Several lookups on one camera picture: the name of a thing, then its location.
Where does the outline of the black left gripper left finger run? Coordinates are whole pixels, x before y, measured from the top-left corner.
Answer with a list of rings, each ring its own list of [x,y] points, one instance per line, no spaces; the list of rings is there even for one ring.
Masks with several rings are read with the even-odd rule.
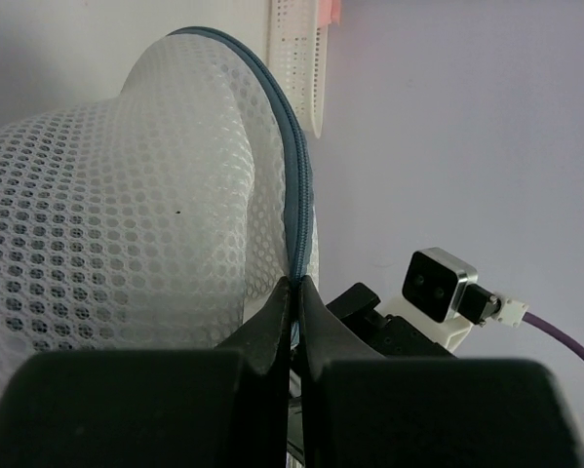
[[[212,349],[46,352],[0,400],[0,467],[283,467],[292,287]]]

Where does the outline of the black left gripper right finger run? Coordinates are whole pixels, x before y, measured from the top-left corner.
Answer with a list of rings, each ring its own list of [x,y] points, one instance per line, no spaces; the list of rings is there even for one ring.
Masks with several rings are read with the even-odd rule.
[[[517,359],[386,358],[298,290],[308,467],[584,467],[557,379]]]

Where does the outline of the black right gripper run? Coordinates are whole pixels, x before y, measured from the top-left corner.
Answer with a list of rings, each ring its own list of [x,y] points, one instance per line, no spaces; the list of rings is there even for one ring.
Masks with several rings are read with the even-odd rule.
[[[378,295],[356,283],[327,304],[329,311],[374,351],[390,358],[453,358],[441,344],[402,317],[373,311]]]

